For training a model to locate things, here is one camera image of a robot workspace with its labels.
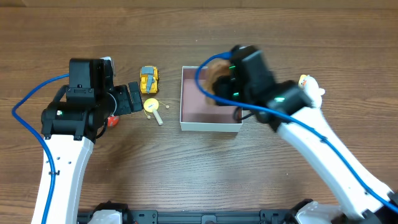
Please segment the brown plush toy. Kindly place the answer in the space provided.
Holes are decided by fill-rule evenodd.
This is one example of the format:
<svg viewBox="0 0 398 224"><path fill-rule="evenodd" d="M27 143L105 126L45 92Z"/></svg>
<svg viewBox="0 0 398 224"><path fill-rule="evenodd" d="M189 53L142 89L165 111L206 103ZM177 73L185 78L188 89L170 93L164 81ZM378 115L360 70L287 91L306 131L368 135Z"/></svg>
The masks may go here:
<svg viewBox="0 0 398 224"><path fill-rule="evenodd" d="M206 80L202 87L210 94L215 95L213 90L213 84L219 79L219 77L229 77L230 62L228 60L217 60L212 63L206 70Z"/></svg>

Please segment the yellow toy truck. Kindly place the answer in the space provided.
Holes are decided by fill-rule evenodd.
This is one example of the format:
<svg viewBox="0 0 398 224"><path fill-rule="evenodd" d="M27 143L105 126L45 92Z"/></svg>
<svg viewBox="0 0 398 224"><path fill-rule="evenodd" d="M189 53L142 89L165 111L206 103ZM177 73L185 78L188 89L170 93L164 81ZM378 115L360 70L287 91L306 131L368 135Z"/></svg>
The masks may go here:
<svg viewBox="0 0 398 224"><path fill-rule="evenodd" d="M159 70L155 66L143 66L140 70L140 91L143 94L159 92Z"/></svg>

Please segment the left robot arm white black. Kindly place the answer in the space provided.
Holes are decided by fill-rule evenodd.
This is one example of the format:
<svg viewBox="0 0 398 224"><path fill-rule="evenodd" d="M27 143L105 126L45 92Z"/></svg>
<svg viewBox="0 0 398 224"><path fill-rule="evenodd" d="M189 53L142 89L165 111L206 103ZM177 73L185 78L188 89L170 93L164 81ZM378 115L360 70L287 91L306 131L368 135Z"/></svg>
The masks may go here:
<svg viewBox="0 0 398 224"><path fill-rule="evenodd" d="M51 184L50 162L44 159L39 192L32 223L76 223L81 187L94 143L83 137L54 134L45 140L55 164L55 183Z"/></svg>

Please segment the white plush duck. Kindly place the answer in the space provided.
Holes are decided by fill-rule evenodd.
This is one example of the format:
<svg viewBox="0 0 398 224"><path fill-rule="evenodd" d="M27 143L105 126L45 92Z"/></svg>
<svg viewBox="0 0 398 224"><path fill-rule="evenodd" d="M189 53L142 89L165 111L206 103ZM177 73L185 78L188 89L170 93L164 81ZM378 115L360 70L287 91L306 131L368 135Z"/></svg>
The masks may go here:
<svg viewBox="0 0 398 224"><path fill-rule="evenodd" d="M312 100L312 107L321 108L323 102L322 96L325 94L325 90L319 87L316 79L310 75L301 75L298 85Z"/></svg>

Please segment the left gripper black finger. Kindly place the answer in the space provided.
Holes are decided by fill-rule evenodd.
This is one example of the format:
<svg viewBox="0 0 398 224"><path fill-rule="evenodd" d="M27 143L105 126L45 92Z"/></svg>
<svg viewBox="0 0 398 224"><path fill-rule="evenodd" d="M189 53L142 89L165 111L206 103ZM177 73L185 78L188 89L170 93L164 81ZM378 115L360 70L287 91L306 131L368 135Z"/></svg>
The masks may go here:
<svg viewBox="0 0 398 224"><path fill-rule="evenodd" d="M133 113L140 112L144 109L140 93L132 93L131 99L132 99L132 105L133 105L133 109L132 109Z"/></svg>
<svg viewBox="0 0 398 224"><path fill-rule="evenodd" d="M140 95L140 89L138 82L130 82L128 83L130 94L131 95Z"/></svg>

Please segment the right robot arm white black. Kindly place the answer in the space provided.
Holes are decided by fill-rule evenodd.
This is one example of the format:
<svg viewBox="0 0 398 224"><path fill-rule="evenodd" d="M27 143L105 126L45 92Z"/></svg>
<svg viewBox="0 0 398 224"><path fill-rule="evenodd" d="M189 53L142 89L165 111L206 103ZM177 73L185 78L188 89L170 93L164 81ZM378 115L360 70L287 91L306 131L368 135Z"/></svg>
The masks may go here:
<svg viewBox="0 0 398 224"><path fill-rule="evenodd" d="M397 193L373 176L333 132L320 109L324 89L310 75L287 82L287 92L268 90L266 107L238 103L268 124L294 148L329 186L338 206L302 201L292 209L292 223L397 223Z"/></svg>

